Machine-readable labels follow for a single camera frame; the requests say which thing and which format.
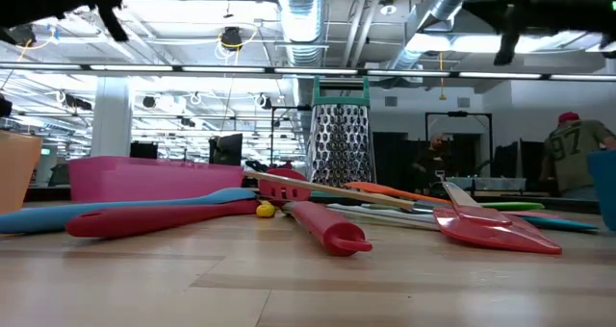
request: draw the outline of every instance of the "orange cup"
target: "orange cup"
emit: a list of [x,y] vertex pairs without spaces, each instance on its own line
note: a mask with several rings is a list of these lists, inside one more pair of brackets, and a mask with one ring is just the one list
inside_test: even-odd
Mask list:
[[0,131],[0,214],[21,209],[42,139]]

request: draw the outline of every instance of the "blue cup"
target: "blue cup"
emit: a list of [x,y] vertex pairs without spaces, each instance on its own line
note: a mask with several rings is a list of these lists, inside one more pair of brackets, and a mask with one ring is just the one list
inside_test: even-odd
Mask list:
[[616,151],[588,154],[588,170],[595,181],[603,222],[611,231],[616,231]]

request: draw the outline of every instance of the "pink basket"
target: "pink basket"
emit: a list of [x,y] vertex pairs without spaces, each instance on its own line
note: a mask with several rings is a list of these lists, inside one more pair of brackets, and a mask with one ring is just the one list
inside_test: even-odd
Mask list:
[[68,162],[70,198],[79,203],[200,197],[239,188],[243,173],[239,166],[125,157]]

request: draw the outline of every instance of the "ductwork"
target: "ductwork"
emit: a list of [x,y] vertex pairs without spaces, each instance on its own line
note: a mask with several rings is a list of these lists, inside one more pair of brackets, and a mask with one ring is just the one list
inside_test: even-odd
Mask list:
[[[323,34],[324,0],[278,0],[280,20],[285,40],[294,43],[311,43],[321,40]],[[287,56],[292,66],[315,67],[322,65],[322,48],[289,46]],[[298,105],[311,105],[314,81],[294,81],[294,98]],[[304,134],[310,131],[311,115],[300,113],[299,120]]]
[[414,51],[408,43],[413,36],[421,29],[438,23],[439,21],[451,20],[462,8],[464,0],[428,0],[427,8],[422,8],[422,4],[416,6],[409,14],[409,31],[407,44],[393,59],[387,68],[389,69],[410,69],[420,59],[423,51]]

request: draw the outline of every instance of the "orange spatula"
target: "orange spatula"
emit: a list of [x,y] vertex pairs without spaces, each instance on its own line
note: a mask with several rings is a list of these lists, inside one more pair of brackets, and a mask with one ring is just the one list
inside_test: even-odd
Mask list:
[[417,201],[425,201],[425,202],[451,205],[451,201],[448,201],[448,200],[424,196],[424,195],[420,195],[420,194],[412,193],[412,192],[406,192],[406,191],[402,191],[402,190],[398,190],[398,189],[394,189],[390,187],[381,186],[379,184],[374,184],[374,183],[351,182],[351,183],[346,183],[345,187],[360,189],[365,192],[380,193],[380,194],[384,194],[387,196],[395,196],[395,197],[409,198],[409,199],[413,199]]

